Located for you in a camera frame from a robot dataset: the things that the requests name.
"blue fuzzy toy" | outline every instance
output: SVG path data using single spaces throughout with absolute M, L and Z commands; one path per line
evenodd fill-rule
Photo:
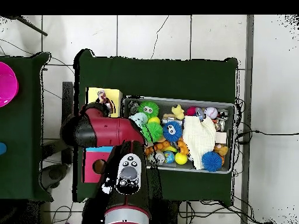
M 176 142 L 182 135 L 182 127 L 176 121 L 168 122 L 163 126 L 163 136 L 169 142 Z
M 219 154 L 210 151 L 203 155 L 201 162 L 206 170 L 209 172 L 216 172 L 222 165 L 222 159 Z

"yellow ball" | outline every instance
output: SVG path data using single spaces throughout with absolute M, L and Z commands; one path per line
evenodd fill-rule
M 188 161 L 187 155 L 184 155 L 182 153 L 176 153 L 175 155 L 175 162 L 177 164 L 183 165 Z
M 158 117 L 152 117 L 147 121 L 147 123 L 151 123 L 151 122 L 160 124 L 160 119 Z

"blue object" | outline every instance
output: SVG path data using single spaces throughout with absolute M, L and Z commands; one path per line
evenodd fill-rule
M 102 146 L 97 148 L 86 148 L 86 151 L 91 152 L 111 152 L 113 149 L 113 146 Z
M 182 127 L 175 121 L 168 122 L 163 126 L 163 136 L 169 142 L 176 142 L 182 135 Z
M 0 155 L 3 155 L 4 153 L 6 153 L 7 151 L 7 147 L 3 142 L 0 142 Z
M 198 116 L 200 121 L 204 120 L 204 112 L 202 111 L 202 109 L 200 107 L 195 108 L 195 115 L 194 116 Z
M 201 158 L 201 162 L 203 163 L 204 169 L 209 172 L 216 172 L 222 165 L 222 159 L 219 154 L 209 151 L 203 155 Z
M 171 151 L 165 151 L 164 152 L 164 156 L 165 156 L 165 163 L 172 163 L 175 161 L 175 154 L 172 153 Z

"box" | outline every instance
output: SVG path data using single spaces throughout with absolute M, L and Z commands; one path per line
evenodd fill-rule
M 195 100 L 179 100 L 179 99 L 166 99 L 166 98 L 156 98 L 156 97 L 134 97 L 134 96 L 126 96 L 122 99 L 122 106 L 121 106 L 121 116 L 122 117 L 129 117 L 129 110 L 128 110 L 128 104 L 130 101 L 135 100 L 139 103 L 144 101 L 152 101 L 155 102 L 159 106 L 159 114 L 158 117 L 161 120 L 164 114 L 169 114 L 171 112 L 171 108 L 173 106 L 176 106 L 177 104 L 180 104 L 182 106 L 182 109 L 186 112 L 186 110 L 189 107 L 196 106 L 201 108 L 206 107 L 215 107 L 217 109 L 227 109 L 228 110 L 228 120 L 225 121 L 225 127 L 224 132 L 227 133 L 227 141 L 226 145 L 228 146 L 228 153 L 225 156 L 225 162 L 222 166 L 222 168 L 214 173 L 219 174 L 227 174 L 232 171 L 233 169 L 233 163 L 234 163 L 234 142 L 235 138 L 237 136 L 237 129 L 235 126 L 236 122 L 236 112 L 237 108 L 234 104 L 231 103 L 218 103 L 218 102 L 207 102 L 207 101 L 195 101 Z M 147 168 L 150 168 L 150 164 L 147 161 Z M 176 163 L 170 163 L 166 164 L 163 163 L 162 165 L 158 166 L 161 170 L 177 170 L 177 171 L 183 171 L 183 172 L 192 172 L 192 173 L 209 173 L 209 171 L 204 169 L 198 169 L 196 170 L 193 167 L 193 164 L 191 161 L 188 160 L 188 162 L 184 165 L 179 165 Z

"green table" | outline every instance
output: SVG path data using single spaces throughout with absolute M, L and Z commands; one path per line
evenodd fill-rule
M 51 201 L 39 184 L 41 161 L 41 68 L 49 53 L 30 58 L 0 57 L 19 82 L 19 92 L 0 108 L 0 142 L 7 152 L 0 156 L 0 199 Z
M 85 104 L 86 87 L 118 89 L 124 95 L 234 103 L 237 66 L 235 58 L 225 61 L 101 58 L 94 57 L 91 50 L 81 50 L 74 63 L 78 87 L 75 107 Z M 78 150 L 78 162 L 74 164 L 78 171 L 74 173 L 73 190 L 78 201 L 92 197 L 96 188 L 95 183 L 81 182 L 82 151 Z M 165 200 L 221 200 L 231 204 L 231 173 L 160 170 L 160 176 Z

